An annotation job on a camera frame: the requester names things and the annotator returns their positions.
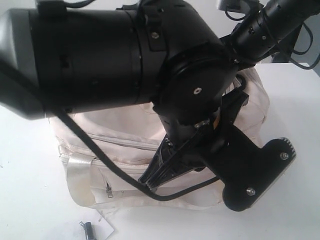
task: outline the black cylinder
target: black cylinder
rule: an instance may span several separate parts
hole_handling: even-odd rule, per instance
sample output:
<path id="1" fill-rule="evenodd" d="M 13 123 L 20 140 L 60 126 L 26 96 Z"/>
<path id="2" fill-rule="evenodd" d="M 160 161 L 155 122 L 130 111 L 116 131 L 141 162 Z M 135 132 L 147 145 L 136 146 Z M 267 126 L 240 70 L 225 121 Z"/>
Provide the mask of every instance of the black cylinder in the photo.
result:
<path id="1" fill-rule="evenodd" d="M 36 10 L 29 15 L 39 87 L 66 112 L 135 104 L 141 54 L 125 11 L 78 10 L 53 19 Z"/>
<path id="2" fill-rule="evenodd" d="M 236 53 L 251 61 L 259 61 L 275 42 L 269 36 L 267 27 L 278 41 L 284 39 L 307 18 L 318 14 L 318 0 L 271 0 L 263 9 L 263 13 L 248 17 L 239 24 L 231 34 L 231 44 Z"/>

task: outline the canvas bag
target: canvas bag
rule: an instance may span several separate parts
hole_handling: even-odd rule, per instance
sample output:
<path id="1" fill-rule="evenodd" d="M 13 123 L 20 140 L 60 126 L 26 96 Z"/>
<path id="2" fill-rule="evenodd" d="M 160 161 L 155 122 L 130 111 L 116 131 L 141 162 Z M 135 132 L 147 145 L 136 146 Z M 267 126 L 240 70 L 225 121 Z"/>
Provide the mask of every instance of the canvas bag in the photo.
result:
<path id="1" fill-rule="evenodd" d="M 259 132 L 267 117 L 269 97 L 254 68 L 239 73 L 247 81 L 245 92 L 249 94 L 249 102 L 242 107 L 234 124 L 261 147 Z M 239 84 L 235 79 L 226 93 Z M 71 117 L 118 167 L 136 180 L 147 169 L 166 134 L 151 103 L 77 113 Z M 70 195 L 80 206 L 97 210 L 139 206 L 203 209 L 222 201 L 222 182 L 172 201 L 153 200 L 110 171 L 59 119 L 53 117 L 49 121 L 58 140 Z M 213 177 L 207 168 L 192 171 L 159 187 L 157 194 L 171 195 Z"/>

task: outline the robotic arm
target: robotic arm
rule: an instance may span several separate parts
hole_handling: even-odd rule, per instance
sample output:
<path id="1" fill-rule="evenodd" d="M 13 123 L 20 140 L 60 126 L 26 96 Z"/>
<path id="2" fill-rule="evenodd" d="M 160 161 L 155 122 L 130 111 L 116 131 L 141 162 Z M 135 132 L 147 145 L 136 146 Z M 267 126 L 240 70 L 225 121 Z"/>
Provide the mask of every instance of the robotic arm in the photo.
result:
<path id="1" fill-rule="evenodd" d="M 188 193 L 155 194 L 164 183 L 207 167 L 225 183 L 230 209 L 252 206 L 296 153 L 285 138 L 257 148 L 233 125 L 249 96 L 241 87 L 224 92 L 239 70 L 268 57 L 279 40 L 318 14 L 320 1 L 271 0 L 263 9 L 257 3 L 222 39 L 183 0 L 67 10 L 81 6 L 38 0 L 37 9 L 11 9 L 1 17 L 0 102 L 27 119 L 59 113 L 65 123 L 69 113 L 153 102 L 167 136 L 139 182 L 76 133 L 107 167 L 154 199 Z"/>

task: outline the zipper pull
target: zipper pull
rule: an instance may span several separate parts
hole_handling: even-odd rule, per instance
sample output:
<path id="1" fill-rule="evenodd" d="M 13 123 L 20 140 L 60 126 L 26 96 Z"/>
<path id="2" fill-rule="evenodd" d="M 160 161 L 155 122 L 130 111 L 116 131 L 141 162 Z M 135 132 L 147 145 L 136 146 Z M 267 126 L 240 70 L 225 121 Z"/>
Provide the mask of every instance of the zipper pull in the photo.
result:
<path id="1" fill-rule="evenodd" d="M 112 188 L 109 185 L 109 183 L 106 183 L 106 194 L 108 195 L 109 199 L 113 199 L 114 198 L 114 195 L 112 193 Z"/>

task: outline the white table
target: white table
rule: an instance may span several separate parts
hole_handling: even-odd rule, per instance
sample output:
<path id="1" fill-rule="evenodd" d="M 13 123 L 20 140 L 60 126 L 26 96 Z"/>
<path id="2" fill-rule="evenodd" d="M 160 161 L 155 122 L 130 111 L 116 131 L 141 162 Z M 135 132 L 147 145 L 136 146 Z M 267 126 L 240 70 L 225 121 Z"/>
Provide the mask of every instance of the white table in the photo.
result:
<path id="1" fill-rule="evenodd" d="M 266 143 L 288 137 L 298 157 L 251 209 L 220 204 L 206 211 L 121 209 L 108 217 L 115 240 L 320 239 L 320 78 L 292 64 L 261 64 L 270 95 Z M 0 239 L 45 240 L 85 211 L 69 196 L 47 120 L 27 121 L 0 108 Z"/>

